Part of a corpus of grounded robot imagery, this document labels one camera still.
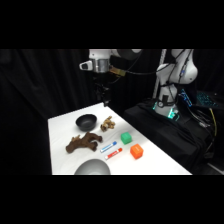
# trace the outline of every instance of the black clamp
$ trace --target black clamp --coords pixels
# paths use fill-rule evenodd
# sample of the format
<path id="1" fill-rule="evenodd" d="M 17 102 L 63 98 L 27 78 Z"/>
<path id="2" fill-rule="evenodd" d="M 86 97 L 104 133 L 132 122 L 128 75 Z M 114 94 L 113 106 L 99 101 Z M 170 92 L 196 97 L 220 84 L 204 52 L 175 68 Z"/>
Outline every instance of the black clamp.
<path id="1" fill-rule="evenodd" d="M 175 102 L 167 102 L 168 98 L 169 98 L 169 96 L 163 95 L 162 100 L 160 100 L 160 99 L 157 100 L 157 106 L 160 108 L 172 107 L 175 104 Z"/>

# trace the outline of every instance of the table surface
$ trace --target table surface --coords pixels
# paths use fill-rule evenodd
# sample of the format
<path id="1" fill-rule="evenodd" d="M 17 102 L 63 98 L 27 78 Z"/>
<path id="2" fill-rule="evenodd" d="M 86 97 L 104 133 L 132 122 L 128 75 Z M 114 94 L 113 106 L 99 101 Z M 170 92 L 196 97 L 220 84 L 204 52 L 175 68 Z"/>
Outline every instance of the table surface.
<path id="1" fill-rule="evenodd" d="M 97 117 L 97 125 L 91 133 L 102 136 L 103 142 L 98 144 L 96 152 L 88 148 L 79 148 L 72 154 L 68 154 L 65 147 L 72 137 L 81 135 L 82 138 L 85 135 L 85 132 L 80 131 L 75 123 L 85 114 L 94 114 Z M 115 129 L 102 132 L 100 125 L 109 116 L 112 116 L 112 121 L 116 123 Z M 114 111 L 104 107 L 103 103 L 49 119 L 48 127 L 53 175 L 74 175 L 80 165 L 91 159 L 106 162 L 112 175 L 191 175 Z M 121 134 L 125 132 L 129 132 L 133 138 L 133 141 L 127 145 L 121 141 Z M 117 142 L 116 146 L 105 153 L 100 152 L 114 141 Z M 138 160 L 135 160 L 130 153 L 131 146 L 135 144 L 139 144 L 144 150 L 143 157 Z M 121 153 L 105 160 L 105 156 L 119 148 L 123 149 Z"/>

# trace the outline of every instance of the green cube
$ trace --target green cube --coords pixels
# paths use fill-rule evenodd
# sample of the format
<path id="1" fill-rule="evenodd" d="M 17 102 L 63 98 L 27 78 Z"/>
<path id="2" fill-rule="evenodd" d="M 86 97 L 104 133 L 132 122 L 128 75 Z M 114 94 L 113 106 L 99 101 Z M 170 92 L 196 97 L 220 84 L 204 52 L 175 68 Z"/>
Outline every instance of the green cube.
<path id="1" fill-rule="evenodd" d="M 132 142 L 132 137 L 131 137 L 131 135 L 128 132 L 126 132 L 126 133 L 121 135 L 121 141 L 125 145 L 127 145 L 128 143 Z"/>

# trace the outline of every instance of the dark wall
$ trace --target dark wall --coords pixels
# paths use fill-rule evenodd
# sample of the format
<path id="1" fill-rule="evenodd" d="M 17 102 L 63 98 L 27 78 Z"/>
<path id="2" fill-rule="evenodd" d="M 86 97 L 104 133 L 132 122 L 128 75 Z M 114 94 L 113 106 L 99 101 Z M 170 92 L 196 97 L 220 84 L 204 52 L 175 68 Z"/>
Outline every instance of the dark wall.
<path id="1" fill-rule="evenodd" d="M 155 71 L 160 54 L 161 49 L 146 49 L 132 71 Z M 47 119 L 97 103 L 92 72 L 79 70 L 79 63 L 86 60 L 88 50 L 80 49 L 0 50 L 3 174 L 51 173 Z M 196 49 L 194 61 L 198 88 L 223 94 L 224 49 Z M 133 62 L 113 58 L 112 63 L 128 69 Z M 128 74 L 111 86 L 111 108 L 122 115 L 152 97 L 155 80 L 155 75 Z"/>

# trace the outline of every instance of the blue object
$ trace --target blue object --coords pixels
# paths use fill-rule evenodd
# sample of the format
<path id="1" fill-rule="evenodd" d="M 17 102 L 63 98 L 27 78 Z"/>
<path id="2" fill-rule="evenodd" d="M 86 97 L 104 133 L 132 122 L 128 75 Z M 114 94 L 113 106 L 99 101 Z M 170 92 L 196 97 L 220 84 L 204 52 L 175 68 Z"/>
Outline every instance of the blue object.
<path id="1" fill-rule="evenodd" d="M 101 149 L 100 152 L 103 153 L 103 152 L 106 152 L 108 149 L 110 149 L 111 147 L 117 145 L 117 142 L 113 142 L 112 144 L 106 146 L 105 148 Z"/>
<path id="2" fill-rule="evenodd" d="M 218 107 L 218 104 L 215 103 L 207 94 L 205 93 L 198 93 L 197 94 L 198 101 L 203 106 L 212 106 L 212 107 Z"/>

